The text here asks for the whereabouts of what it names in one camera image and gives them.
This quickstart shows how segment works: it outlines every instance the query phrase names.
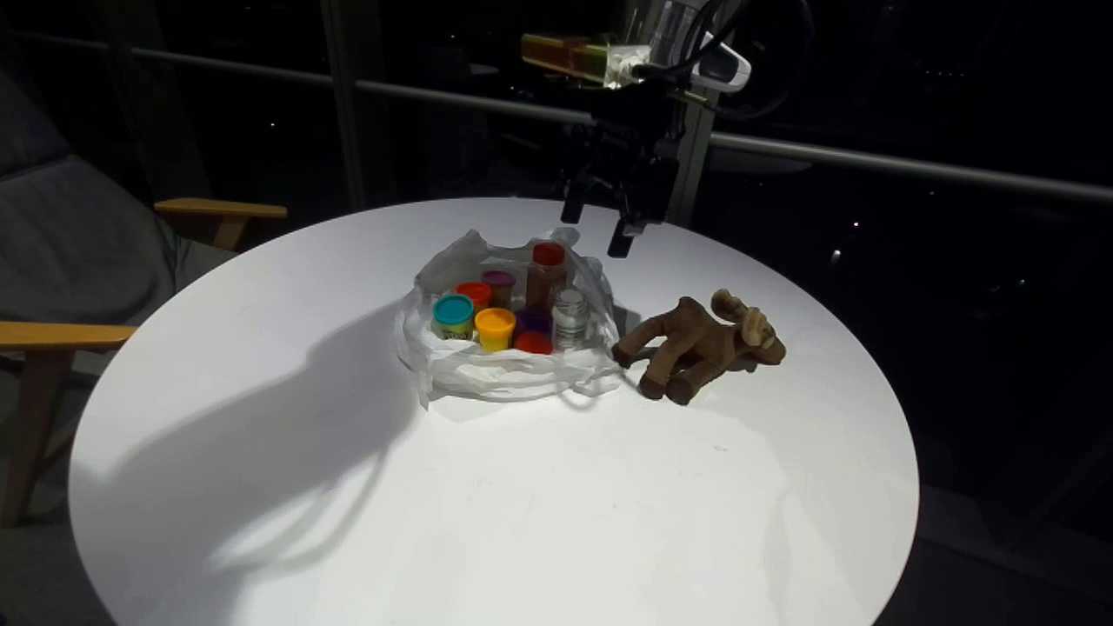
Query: wooden chair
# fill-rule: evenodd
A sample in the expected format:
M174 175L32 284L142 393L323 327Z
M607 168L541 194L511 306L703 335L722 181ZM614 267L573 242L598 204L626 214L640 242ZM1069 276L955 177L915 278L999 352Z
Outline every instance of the wooden chair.
M214 240L169 222L210 219ZM283 204L169 198L142 204L83 163L0 68L0 358L17 366L0 529L17 526L36 478L65 452L54 428L76 352L116 352L180 284L228 262Z

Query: clear plastic bag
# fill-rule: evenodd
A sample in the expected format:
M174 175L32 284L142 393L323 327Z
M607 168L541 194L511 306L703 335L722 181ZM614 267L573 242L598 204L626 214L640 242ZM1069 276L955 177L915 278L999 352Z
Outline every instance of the clear plastic bag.
M608 355L618 340L618 327L614 320L614 289L603 264L573 254L577 233L567 225L546 240L567 247L570 284L593 302L584 340L553 355L529 355L514 348L482 352L473 340L438 338L431 329L431 302L461 280L477 278L484 267L511 267L514 280L527 280L533 242L492 247L469 231L417 272L413 292L400 306L397 355L413 372L424 399L446 393L484 399L535 399L562 393L598 398L618 382L614 380L618 366Z

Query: stuffed toy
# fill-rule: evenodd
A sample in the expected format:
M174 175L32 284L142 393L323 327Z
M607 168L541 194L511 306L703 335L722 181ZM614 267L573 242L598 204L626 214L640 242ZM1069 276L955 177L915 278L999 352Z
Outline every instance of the stuffed toy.
M615 348L614 358L629 370L637 358L651 358L640 376L640 393L651 399L672 398L688 404L706 382L729 370L781 366L786 343L760 306L744 306L729 289L709 299L709 309L731 327L717 322L697 299L683 299L674 309L637 322Z

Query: toy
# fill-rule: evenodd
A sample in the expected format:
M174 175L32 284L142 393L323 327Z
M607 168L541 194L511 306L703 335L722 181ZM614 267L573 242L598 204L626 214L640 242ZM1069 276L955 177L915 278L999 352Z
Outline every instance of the toy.
M760 306L744 306L729 289L709 299L709 318L697 299L683 299L674 309L637 322L615 348L614 358L629 370L637 358L651 358L640 380L640 393L659 399L672 398L688 404L706 382L738 366L781 366L786 343Z

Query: round white table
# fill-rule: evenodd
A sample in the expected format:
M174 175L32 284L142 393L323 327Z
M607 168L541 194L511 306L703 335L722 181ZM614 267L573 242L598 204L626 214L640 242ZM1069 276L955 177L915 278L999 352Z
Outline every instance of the round white table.
M273 240L157 309L72 446L82 561L122 626L866 626L919 519L904 410L803 289L680 225L607 258L651 318L733 289L791 358L688 408L417 404L390 352L413 272L556 203L464 198Z

